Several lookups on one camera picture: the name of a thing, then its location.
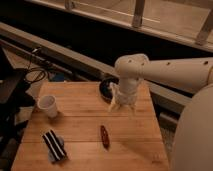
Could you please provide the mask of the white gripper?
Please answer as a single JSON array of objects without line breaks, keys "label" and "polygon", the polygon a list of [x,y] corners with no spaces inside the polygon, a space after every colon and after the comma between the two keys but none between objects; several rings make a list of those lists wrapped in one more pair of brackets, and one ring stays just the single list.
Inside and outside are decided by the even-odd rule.
[{"label": "white gripper", "polygon": [[108,107],[109,112],[117,111],[122,105],[129,105],[132,116],[136,116],[137,89],[141,83],[136,78],[120,78],[117,84],[111,83],[112,100]]}]

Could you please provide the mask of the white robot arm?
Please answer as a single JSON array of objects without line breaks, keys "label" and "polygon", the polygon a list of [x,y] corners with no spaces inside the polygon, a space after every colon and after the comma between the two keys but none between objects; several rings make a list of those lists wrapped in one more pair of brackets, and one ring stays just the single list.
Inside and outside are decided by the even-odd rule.
[{"label": "white robot arm", "polygon": [[193,97],[184,107],[174,137],[170,171],[213,171],[213,57],[151,61],[144,54],[119,57],[110,108],[133,107],[138,86],[153,81]]}]

